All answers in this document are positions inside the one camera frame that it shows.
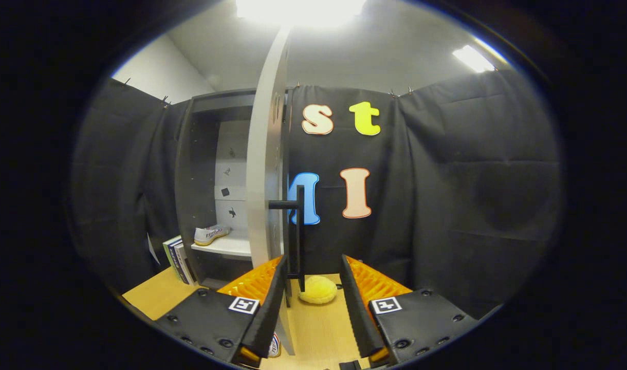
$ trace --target white shelf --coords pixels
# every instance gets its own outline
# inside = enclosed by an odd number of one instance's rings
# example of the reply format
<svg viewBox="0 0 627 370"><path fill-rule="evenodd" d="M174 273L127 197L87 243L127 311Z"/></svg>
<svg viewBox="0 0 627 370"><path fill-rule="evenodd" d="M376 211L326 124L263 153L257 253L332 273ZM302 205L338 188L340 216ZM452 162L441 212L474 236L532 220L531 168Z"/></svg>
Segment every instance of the white shelf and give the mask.
<svg viewBox="0 0 627 370"><path fill-rule="evenodd" d="M210 253L252 257L247 230L231 230L229 235L218 237L207 246L198 246L192 243L191 248L193 250L207 251Z"/></svg>

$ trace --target stack of books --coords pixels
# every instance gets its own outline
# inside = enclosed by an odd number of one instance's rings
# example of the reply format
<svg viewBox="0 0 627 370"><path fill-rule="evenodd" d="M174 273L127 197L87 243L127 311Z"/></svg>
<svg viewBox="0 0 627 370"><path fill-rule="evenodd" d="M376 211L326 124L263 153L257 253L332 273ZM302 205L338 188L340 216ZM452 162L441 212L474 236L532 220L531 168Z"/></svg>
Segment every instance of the stack of books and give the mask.
<svg viewBox="0 0 627 370"><path fill-rule="evenodd" d="M168 255L170 265L172 265L172 269L176 272L179 280L185 284L198 285L192 273L188 256L186 256L181 236L179 235L163 242L163 249L165 254Z"/></svg>

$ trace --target yellow sponge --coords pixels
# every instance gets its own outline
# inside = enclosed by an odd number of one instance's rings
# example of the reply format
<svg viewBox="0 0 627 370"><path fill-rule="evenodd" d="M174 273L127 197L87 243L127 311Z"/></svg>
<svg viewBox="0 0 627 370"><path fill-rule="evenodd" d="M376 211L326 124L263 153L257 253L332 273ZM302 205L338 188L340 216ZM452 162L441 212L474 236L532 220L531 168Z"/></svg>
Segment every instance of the yellow sponge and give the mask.
<svg viewBox="0 0 627 370"><path fill-rule="evenodd" d="M309 276L304 281L304 292L300 300L311 304L326 304L337 296L337 284L324 276Z"/></svg>

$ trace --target wooden surface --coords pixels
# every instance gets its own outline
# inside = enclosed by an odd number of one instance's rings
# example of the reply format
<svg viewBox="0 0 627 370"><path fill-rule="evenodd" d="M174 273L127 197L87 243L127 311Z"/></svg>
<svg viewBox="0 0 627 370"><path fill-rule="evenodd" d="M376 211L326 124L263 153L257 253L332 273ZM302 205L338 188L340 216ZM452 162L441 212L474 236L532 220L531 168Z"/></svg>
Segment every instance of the wooden surface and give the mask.
<svg viewBox="0 0 627 370"><path fill-rule="evenodd" d="M339 274L324 274L335 284L340 284ZM309 304L297 298L298 281L292 280L293 297L287 308L290 332L293 335L295 356L285 351L276 358L262 359L261 368L266 370L337 370L340 362L360 360L354 339L351 320L342 290L323 305ZM360 360L361 368L368 368L368 358Z"/></svg>
<svg viewBox="0 0 627 370"><path fill-rule="evenodd" d="M158 320L201 286L182 283L172 267L121 295L152 320Z"/></svg>
<svg viewBox="0 0 627 370"><path fill-rule="evenodd" d="M323 276L340 283L339 274ZM297 298L298 282L290 282L293 297L287 314L295 356L282 349L279 357L262 359L261 369L337 370L340 362L360 360L342 290L337 291L332 302L308 304ZM182 283L170 267L122 296L150 319L157 320L198 288ZM368 359L361 359L360 365L368 368Z"/></svg>

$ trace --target ceiling light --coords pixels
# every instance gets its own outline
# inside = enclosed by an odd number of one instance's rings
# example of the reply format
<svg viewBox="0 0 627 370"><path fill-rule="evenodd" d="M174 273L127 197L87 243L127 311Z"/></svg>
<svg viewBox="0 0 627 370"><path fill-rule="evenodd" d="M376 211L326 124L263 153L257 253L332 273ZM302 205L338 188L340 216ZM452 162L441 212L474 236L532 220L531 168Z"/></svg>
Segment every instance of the ceiling light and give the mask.
<svg viewBox="0 0 627 370"><path fill-rule="evenodd" d="M485 72L486 70L494 70L492 63L489 63L484 56L480 55L479 52L469 45L453 51L453 56L478 73Z"/></svg>
<svg viewBox="0 0 627 370"><path fill-rule="evenodd" d="M366 0L236 0L236 15L264 23L334 26L360 14Z"/></svg>
<svg viewBox="0 0 627 370"><path fill-rule="evenodd" d="M489 51L493 56L495 56L499 61L501 61L501 63L503 64L508 64L508 61L506 61L506 59L503 57L503 55L501 55L500 52L494 50L493 47L491 47L490 45L487 45L487 43L485 43L483 40L480 40L478 38L474 39L476 41L476 44L482 46L485 50Z"/></svg>

